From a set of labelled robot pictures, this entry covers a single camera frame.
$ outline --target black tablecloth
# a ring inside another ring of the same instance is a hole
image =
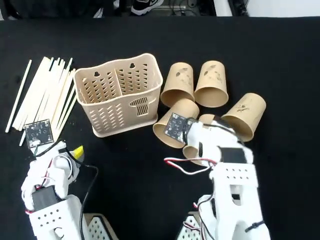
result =
[[[317,139],[320,95],[320,18],[107,18],[0,22],[0,184],[2,239],[33,239],[20,186],[29,169],[21,133],[5,127],[29,59],[28,83],[43,56],[74,58],[77,68],[153,54],[166,79],[187,62],[197,82],[201,65],[226,68],[228,103],[201,108],[222,115],[242,95],[264,97],[266,111],[254,139],[264,220],[274,240],[315,239]],[[162,117],[167,108],[159,104]],[[120,239],[174,239],[192,202],[211,192],[208,174],[186,176],[163,162],[183,157],[147,126],[97,138],[76,104],[61,135],[69,148],[83,145],[86,162],[100,168],[85,212],[104,214]],[[70,192],[81,200],[94,173],[82,168]]]

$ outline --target beige basket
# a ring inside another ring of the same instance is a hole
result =
[[[74,74],[77,100],[100,138],[157,122],[162,83],[156,58],[149,53]]]

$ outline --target sneaker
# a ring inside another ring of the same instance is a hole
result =
[[[163,3],[164,0],[134,0],[131,12],[140,16],[161,6]]]

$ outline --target circuit board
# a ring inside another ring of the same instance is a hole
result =
[[[28,148],[54,142],[49,119],[24,125]]]
[[[183,139],[183,129],[184,129],[184,125],[186,123],[187,118],[185,118],[184,116],[180,116],[176,113],[172,113],[167,125],[165,126],[164,129],[164,134],[166,134],[167,136],[181,142],[181,143],[185,143],[184,139]],[[189,120],[186,123],[185,126],[185,135],[188,135],[188,132],[191,128],[191,125],[194,121]]]

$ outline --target brown paper cup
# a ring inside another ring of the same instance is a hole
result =
[[[254,137],[266,106],[266,102],[261,96],[247,93],[222,116],[222,119],[233,127],[244,142],[248,142]]]
[[[171,66],[160,99],[168,107],[180,99],[195,101],[194,71],[189,64],[177,62]]]
[[[194,91],[195,101],[205,107],[216,108],[228,102],[224,65],[219,61],[207,61],[202,65]]]
[[[215,115],[213,114],[203,114],[199,117],[199,122],[202,122],[203,124],[211,124],[212,121],[214,120],[214,117]],[[196,155],[198,154],[198,149],[195,148],[194,146],[187,145],[183,148],[182,152],[187,159],[192,159],[192,158],[195,158]],[[194,160],[192,162],[194,164],[198,164],[202,166],[201,162],[198,160]]]
[[[197,104],[189,99],[180,99],[178,100],[170,110],[157,122],[153,125],[154,134],[165,144],[170,147],[181,149],[185,145],[182,142],[179,142],[165,134],[166,125],[172,115],[172,113],[178,114],[185,118],[197,118],[199,115],[199,108]]]

